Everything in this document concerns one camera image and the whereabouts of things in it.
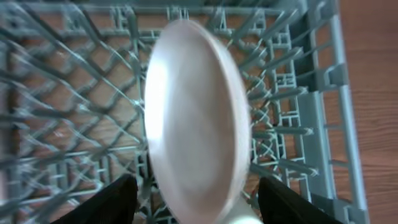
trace wooden floor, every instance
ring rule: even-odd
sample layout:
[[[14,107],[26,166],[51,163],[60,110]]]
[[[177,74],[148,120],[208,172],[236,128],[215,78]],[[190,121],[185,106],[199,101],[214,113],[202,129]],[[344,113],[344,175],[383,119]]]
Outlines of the wooden floor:
[[[371,223],[398,219],[397,6],[392,0],[340,1]]]

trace white plate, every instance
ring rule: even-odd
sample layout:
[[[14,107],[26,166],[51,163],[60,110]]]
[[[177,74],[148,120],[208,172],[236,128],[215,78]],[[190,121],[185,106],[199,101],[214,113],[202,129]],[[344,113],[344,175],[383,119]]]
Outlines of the white plate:
[[[168,25],[150,58],[145,127],[155,178],[180,223],[229,212],[249,165],[249,106],[225,47],[192,21]]]

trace dish rack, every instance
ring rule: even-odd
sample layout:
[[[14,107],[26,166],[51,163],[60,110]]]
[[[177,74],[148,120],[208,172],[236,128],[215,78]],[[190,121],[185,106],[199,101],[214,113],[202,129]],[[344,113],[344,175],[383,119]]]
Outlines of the dish rack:
[[[0,3],[2,222],[55,220],[130,173],[135,220],[176,223],[150,170],[143,88],[162,28],[192,19],[227,46],[247,88],[252,208],[258,178],[271,175],[343,223],[369,223],[338,1],[173,3]],[[326,118],[329,92],[339,123]],[[342,134],[347,160],[333,158],[330,131]],[[349,177],[350,200],[336,192],[335,167]]]

